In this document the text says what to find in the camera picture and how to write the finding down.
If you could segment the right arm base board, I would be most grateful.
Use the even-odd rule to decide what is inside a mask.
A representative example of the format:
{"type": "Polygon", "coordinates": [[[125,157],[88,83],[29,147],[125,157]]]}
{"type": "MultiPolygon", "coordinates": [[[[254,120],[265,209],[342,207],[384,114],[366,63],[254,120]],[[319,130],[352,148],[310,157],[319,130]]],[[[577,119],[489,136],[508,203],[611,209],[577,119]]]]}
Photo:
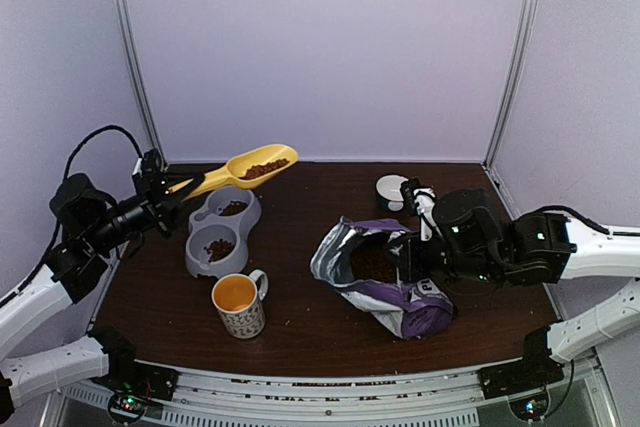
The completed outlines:
{"type": "Polygon", "coordinates": [[[561,365],[535,366],[524,360],[481,368],[478,380],[486,400],[506,397],[511,413],[529,423],[551,413],[550,384],[564,379],[561,365]]]}

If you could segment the purple pet food bag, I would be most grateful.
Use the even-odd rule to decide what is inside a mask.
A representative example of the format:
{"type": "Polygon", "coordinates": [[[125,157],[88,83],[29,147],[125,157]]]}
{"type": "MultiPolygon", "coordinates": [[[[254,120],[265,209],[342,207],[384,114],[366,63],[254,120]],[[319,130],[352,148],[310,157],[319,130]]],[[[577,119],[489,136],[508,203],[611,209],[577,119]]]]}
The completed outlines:
{"type": "Polygon", "coordinates": [[[358,279],[353,255],[363,247],[375,251],[402,238],[409,229],[395,219],[352,221],[341,217],[325,235],[311,258],[310,271],[357,309],[368,312],[393,335],[426,339],[446,328],[457,316],[451,299],[429,278],[401,281],[392,269],[389,282],[370,276],[358,279]]]}

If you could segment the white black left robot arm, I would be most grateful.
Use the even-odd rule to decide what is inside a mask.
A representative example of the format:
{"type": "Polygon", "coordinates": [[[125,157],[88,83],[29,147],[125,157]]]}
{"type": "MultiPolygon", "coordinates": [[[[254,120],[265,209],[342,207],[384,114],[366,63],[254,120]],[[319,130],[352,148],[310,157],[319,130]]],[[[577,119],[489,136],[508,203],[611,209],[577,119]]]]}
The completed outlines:
{"type": "Polygon", "coordinates": [[[112,327],[88,331],[79,340],[40,354],[9,353],[42,323],[86,298],[107,270],[107,256],[151,229],[170,236],[182,202],[204,181],[201,174],[169,188],[162,175],[137,174],[136,193],[116,202],[83,173],[66,178],[50,202],[63,228],[61,243],[1,300],[1,417],[9,418],[31,398],[84,379],[133,391],[144,381],[134,346],[112,327]]]}

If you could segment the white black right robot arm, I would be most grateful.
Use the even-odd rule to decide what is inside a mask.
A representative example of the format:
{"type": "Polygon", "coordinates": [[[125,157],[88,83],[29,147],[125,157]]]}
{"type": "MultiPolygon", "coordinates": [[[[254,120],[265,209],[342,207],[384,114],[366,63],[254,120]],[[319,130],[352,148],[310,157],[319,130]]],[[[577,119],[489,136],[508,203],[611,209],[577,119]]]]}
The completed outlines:
{"type": "Polygon", "coordinates": [[[420,230],[399,237],[393,257],[403,281],[432,271],[451,280],[497,286],[555,284],[582,277],[624,277],[627,284],[584,313],[556,322],[525,340],[513,366],[519,387],[535,387],[551,366],[573,360],[639,324],[639,230],[604,226],[559,205],[502,222],[487,191],[461,189],[437,197],[414,180],[400,187],[420,230]]]}

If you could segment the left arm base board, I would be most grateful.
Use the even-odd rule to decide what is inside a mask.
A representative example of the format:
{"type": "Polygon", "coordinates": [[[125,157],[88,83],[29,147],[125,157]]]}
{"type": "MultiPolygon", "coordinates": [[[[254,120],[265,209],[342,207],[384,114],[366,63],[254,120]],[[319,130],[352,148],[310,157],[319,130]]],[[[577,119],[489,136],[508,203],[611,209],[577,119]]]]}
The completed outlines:
{"type": "Polygon", "coordinates": [[[165,402],[173,399],[179,372],[141,361],[133,363],[126,378],[107,374],[91,382],[108,389],[107,412],[117,422],[131,424],[145,416],[160,415],[165,402]]]}

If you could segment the yellow plastic scoop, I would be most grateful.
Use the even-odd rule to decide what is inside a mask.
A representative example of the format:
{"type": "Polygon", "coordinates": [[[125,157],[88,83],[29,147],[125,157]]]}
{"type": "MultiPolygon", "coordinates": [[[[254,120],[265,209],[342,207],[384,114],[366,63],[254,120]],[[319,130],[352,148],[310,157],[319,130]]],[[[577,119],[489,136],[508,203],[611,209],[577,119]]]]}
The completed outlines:
{"type": "Polygon", "coordinates": [[[212,192],[222,187],[235,186],[254,189],[272,179],[299,160],[296,149],[286,144],[269,144],[230,159],[223,167],[206,172],[204,180],[192,191],[195,177],[169,188],[171,194],[185,194],[186,199],[212,192]]]}

